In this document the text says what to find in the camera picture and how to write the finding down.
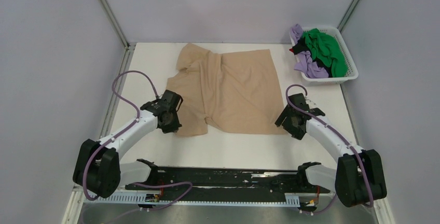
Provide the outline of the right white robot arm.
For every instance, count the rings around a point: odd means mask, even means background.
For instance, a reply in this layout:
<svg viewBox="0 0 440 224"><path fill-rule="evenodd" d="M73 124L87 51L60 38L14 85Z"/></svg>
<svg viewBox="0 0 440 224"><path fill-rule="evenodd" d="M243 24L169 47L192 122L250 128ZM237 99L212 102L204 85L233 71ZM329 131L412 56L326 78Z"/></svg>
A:
<svg viewBox="0 0 440 224"><path fill-rule="evenodd" d="M337 163L335 169L319 162L299 166L296 184L300 190L307 192L315 186L326 188L335 192L346 207L373 203L387 196L380 154L350 143L330 124L324 112L309 107L304 94L288 96L287 105L275 125L297 140L311 136Z"/></svg>

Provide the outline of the beige t shirt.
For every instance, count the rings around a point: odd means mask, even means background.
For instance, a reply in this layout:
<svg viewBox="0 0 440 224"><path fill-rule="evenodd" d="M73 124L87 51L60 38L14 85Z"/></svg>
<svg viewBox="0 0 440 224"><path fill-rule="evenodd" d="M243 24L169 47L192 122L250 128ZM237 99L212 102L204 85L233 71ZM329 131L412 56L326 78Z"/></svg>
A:
<svg viewBox="0 0 440 224"><path fill-rule="evenodd" d="M275 122L284 109L278 74L268 49L214 53L195 44L182 48L167 89L179 94L177 135L226 133L282 135Z"/></svg>

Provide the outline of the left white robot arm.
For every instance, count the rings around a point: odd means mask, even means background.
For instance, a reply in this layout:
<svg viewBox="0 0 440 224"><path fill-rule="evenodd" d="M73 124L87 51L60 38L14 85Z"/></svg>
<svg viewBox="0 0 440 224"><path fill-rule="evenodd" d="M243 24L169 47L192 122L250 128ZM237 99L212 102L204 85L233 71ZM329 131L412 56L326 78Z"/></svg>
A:
<svg viewBox="0 0 440 224"><path fill-rule="evenodd" d="M97 141L87 139L80 147L73 182L81 185L88 200L110 197L119 187L140 183L154 189L159 175L155 166L144 159L121 163L123 156L143 137L156 130L175 133L182 126L177 112L183 98L170 90L136 108L133 119L116 132Z"/></svg>

